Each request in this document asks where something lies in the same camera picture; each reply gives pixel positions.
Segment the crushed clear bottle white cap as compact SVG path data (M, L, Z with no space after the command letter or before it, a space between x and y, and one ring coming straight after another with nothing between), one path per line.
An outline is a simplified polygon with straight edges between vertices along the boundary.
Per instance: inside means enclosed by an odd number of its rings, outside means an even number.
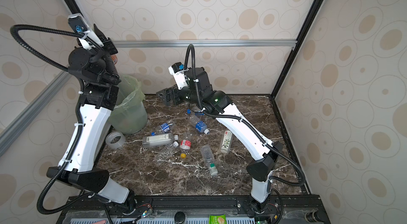
M158 163L163 163L173 157L175 153L178 152L179 143L177 141L173 142L171 145L165 146L162 150L158 152L155 156L155 161Z

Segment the aluminium frame rail back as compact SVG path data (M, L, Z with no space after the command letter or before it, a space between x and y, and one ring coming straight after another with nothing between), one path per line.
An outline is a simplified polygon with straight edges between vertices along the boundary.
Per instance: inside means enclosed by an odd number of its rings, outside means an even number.
M117 48L186 48L193 44L199 48L217 47L294 47L294 39L274 40L159 40L159 41L113 41Z

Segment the aluminium frame rail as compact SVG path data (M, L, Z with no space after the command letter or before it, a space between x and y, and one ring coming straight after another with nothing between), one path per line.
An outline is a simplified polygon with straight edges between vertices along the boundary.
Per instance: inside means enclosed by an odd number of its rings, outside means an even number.
M199 48L217 47L294 47L294 39L274 40L159 40L159 41L113 41L117 48L186 48L193 44Z
M1 133L1 156L7 152L70 78L69 73L62 71Z

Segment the grey mesh waste bin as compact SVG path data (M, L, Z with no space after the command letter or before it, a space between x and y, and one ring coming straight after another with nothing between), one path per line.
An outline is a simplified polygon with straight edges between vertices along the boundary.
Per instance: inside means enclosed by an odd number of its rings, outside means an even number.
M147 124L147 112L144 104L142 104L141 111L130 118L122 120L110 120L108 122L124 135L130 135L141 131Z

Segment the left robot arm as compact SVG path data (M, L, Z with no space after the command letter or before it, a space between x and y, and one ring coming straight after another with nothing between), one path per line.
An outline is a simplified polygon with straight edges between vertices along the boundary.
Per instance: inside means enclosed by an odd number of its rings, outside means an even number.
M118 97L121 80L111 57L117 50L96 26L90 27L79 19L71 20L70 26L81 35L82 43L68 58L68 73L81 85L75 108L77 122L63 158L58 166L47 171L50 181L38 198L37 208L42 213L50 212L43 202L52 185L60 182L89 191L90 196L98 195L122 212L130 213L136 204L134 192L115 182L107 170L96 168L94 163Z

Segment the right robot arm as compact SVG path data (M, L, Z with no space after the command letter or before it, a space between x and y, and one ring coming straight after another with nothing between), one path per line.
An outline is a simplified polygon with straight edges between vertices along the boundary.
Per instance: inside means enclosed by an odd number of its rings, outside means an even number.
M176 84L161 90L157 95L166 106L183 102L196 104L208 117L224 125L249 151L252 162L247 172L252 177L251 197L264 203L271 192L270 177L281 151L261 134L238 110L232 99L220 90L213 90L203 68L185 68L181 63L169 67Z

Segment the clear Pocari bottle blue label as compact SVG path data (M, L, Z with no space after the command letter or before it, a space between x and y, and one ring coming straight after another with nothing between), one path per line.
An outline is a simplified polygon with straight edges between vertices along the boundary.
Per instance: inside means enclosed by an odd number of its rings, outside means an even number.
M210 133L207 124L200 120L195 114L189 114L188 121L200 134L208 135Z

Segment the small clear bottle blue label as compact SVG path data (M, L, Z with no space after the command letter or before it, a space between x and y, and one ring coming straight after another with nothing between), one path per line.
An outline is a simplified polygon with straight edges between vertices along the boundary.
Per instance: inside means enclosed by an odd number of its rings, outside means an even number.
M161 134L168 134L172 131L172 129L175 127L174 122L164 122L162 124L159 124L154 128L154 130L151 132L151 136L156 136L156 135L161 135Z

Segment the black round knob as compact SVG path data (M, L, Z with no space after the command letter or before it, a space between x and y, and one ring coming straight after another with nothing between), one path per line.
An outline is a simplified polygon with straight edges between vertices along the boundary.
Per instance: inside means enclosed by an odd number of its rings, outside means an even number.
M185 224L186 215L182 211L178 211L174 216L174 223L175 224Z

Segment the clear bottle green neck band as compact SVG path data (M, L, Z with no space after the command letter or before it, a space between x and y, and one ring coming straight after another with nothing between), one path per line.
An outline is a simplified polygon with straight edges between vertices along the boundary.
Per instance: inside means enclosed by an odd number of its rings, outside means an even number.
M213 152L210 148L210 145L203 145L200 148L200 152L201 152L203 161L205 162L206 166L208 167L210 175L217 176L218 170L215 165L215 158L214 158Z

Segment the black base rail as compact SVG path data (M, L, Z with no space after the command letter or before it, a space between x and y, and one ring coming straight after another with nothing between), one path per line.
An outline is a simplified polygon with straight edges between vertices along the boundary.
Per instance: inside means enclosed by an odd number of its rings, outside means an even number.
M85 199L63 210L59 224L174 224L178 211L185 224L208 224L210 215L226 215L227 224L328 224L317 195L271 195L263 210L254 211L248 196L138 196L136 209L125 215L113 206Z

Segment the green snack packet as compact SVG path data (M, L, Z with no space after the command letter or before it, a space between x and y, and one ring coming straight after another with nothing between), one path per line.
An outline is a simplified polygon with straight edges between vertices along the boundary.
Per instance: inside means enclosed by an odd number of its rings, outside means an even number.
M209 224L227 224L226 215L210 215Z

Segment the aluminium frame rail left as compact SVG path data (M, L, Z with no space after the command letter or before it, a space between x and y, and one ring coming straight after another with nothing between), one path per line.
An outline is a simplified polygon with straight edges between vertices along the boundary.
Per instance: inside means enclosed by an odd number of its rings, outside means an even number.
M70 78L69 73L62 71L1 133L1 156L7 152Z

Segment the clear bottle green label grey cap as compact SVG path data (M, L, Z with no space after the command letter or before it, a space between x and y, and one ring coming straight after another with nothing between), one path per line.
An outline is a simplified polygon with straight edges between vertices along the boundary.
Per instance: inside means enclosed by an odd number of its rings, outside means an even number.
M226 130L220 144L221 153L228 154L230 152L232 139L233 139L232 132Z

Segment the green plastic bin liner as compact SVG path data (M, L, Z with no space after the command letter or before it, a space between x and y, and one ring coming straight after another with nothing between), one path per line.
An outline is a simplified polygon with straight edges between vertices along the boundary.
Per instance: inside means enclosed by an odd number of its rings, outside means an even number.
M145 98L140 81L130 75L121 75L120 79L118 97L110 120L122 120L137 115Z

